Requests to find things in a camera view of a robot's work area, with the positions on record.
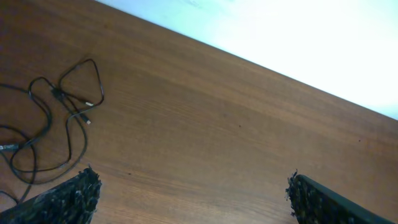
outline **white wall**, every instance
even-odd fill
[[[398,119],[397,0],[99,0]]]

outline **black textured object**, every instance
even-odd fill
[[[90,223],[101,181],[90,167],[20,205],[0,213],[0,223]]]
[[[294,209],[292,215],[300,224],[392,223],[314,180],[304,175],[297,175],[297,171],[287,181],[289,188],[286,189],[286,192]]]

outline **wooden table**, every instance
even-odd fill
[[[92,57],[106,94],[82,161],[29,198],[91,164],[103,182],[93,223],[296,223],[284,197],[297,168],[398,222],[397,121],[97,2],[1,1],[0,19],[0,82],[56,82]],[[90,69],[65,88],[98,97]],[[67,155],[67,113],[45,85],[35,92],[55,115],[37,144],[51,166]],[[43,125],[26,95],[0,94],[1,124]],[[30,166],[28,150],[18,164]],[[20,197],[26,185],[0,168],[0,188]]]

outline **black cable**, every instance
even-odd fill
[[[89,101],[83,99],[83,98],[79,98],[71,93],[67,93],[66,91],[64,91],[61,87],[62,84],[62,80],[69,75],[72,71],[74,71],[74,69],[78,68],[80,65],[83,65],[86,62],[91,62],[95,68],[95,72],[96,72],[96,76],[98,79],[98,84],[99,84],[99,88],[101,90],[101,100],[95,104],[90,103]],[[61,163],[58,166],[55,167],[51,167],[51,168],[46,168],[46,169],[38,169],[37,168],[37,158],[36,158],[36,151],[35,151],[35,147],[34,147],[34,143],[36,143],[39,139],[41,139],[42,137],[44,137],[48,131],[51,128],[52,125],[52,113],[51,110],[49,108],[49,106],[45,103],[45,101],[43,99],[41,99],[40,97],[38,97],[37,95],[35,95],[32,92],[32,87],[34,85],[35,82],[39,81],[39,80],[43,80],[45,83],[47,83],[50,87],[51,87],[51,92],[52,95],[59,101],[61,102],[61,104],[63,105],[63,107],[65,107],[65,109],[68,111],[68,113],[70,113],[70,116],[67,118],[66,122],[65,122],[65,130],[67,133],[67,140],[68,140],[68,158],[65,162]],[[86,59],[82,62],[78,62],[77,64],[75,64],[72,68],[70,68],[69,70],[67,70],[64,74],[62,74],[62,76],[60,77],[59,81],[58,81],[58,86],[55,86],[54,84],[52,84],[50,81],[48,81],[46,78],[44,77],[39,77],[39,78],[35,78],[34,80],[32,80],[29,84],[29,87],[27,90],[23,89],[23,88],[19,88],[16,86],[12,86],[12,85],[8,85],[8,84],[4,84],[4,83],[0,83],[0,87],[4,87],[4,88],[8,88],[11,90],[16,90],[16,91],[21,91],[23,93],[27,93],[30,97],[30,99],[44,112],[46,118],[47,118],[47,124],[32,138],[28,138],[28,136],[26,134],[24,134],[21,130],[9,126],[9,125],[0,125],[0,128],[5,128],[5,129],[9,129],[11,131],[17,132],[19,133],[22,137],[25,138],[24,142],[21,143],[16,143],[16,144],[9,144],[9,145],[5,145],[5,146],[0,146],[0,154],[3,156],[4,160],[7,162],[8,166],[10,167],[10,170],[12,171],[12,173],[21,181],[23,181],[24,183],[28,184],[29,186],[27,187],[25,193],[23,194],[23,196],[21,197],[20,200],[14,198],[13,196],[11,196],[10,194],[6,193],[5,191],[0,190],[0,194],[4,194],[7,195],[9,198],[13,199],[13,201],[15,201],[15,203],[22,203],[24,201],[24,199],[26,198],[27,194],[29,193],[29,190],[31,188],[32,185],[39,185],[39,184],[46,184],[48,182],[54,181],[55,179],[60,178],[61,176],[65,175],[67,172],[69,172],[71,169],[73,169],[77,163],[80,161],[80,159],[83,157],[83,155],[85,154],[86,150],[87,150],[87,134],[86,131],[82,125],[82,123],[80,122],[80,120],[78,119],[78,116],[87,124],[90,124],[91,121],[87,118],[87,116],[84,114],[89,110],[92,110],[93,108],[99,106],[100,104],[102,104],[102,102],[104,101],[104,89],[101,83],[101,79],[100,79],[100,73],[98,71],[98,67],[96,66],[96,63],[93,59],[89,58]],[[74,98],[76,100],[78,100],[81,103],[84,103],[86,105],[88,105],[89,107],[85,107],[85,108],[77,108],[76,104],[74,104],[74,102],[72,101],[71,98]],[[65,99],[72,105],[73,110],[71,110],[67,104],[65,103]],[[69,133],[69,127],[68,124],[70,122],[70,120],[74,118],[82,133],[83,133],[83,138],[84,138],[84,146],[83,149],[80,152],[80,155],[78,156],[78,158],[71,164],[71,166],[69,166],[67,169],[65,169],[61,174],[59,174],[58,176],[51,178],[49,180],[45,180],[45,181],[41,181],[41,182],[34,182],[35,180],[35,176],[36,173],[38,172],[45,172],[45,171],[50,171],[50,170],[55,170],[58,168],[61,168],[65,165],[67,165],[70,160],[72,159],[72,144],[71,144],[71,139],[70,139],[70,133]],[[18,169],[14,166],[14,158],[17,156],[17,154],[21,151],[21,149],[30,146],[30,148],[32,149],[32,153],[33,153],[33,159],[34,159],[34,168],[33,170],[22,170],[22,169]],[[3,151],[11,151],[12,156],[10,158],[10,160],[8,160],[8,158],[6,157],[6,155],[3,153]],[[30,182],[26,181],[25,179],[23,179],[19,174],[20,173],[32,173],[32,177]]]

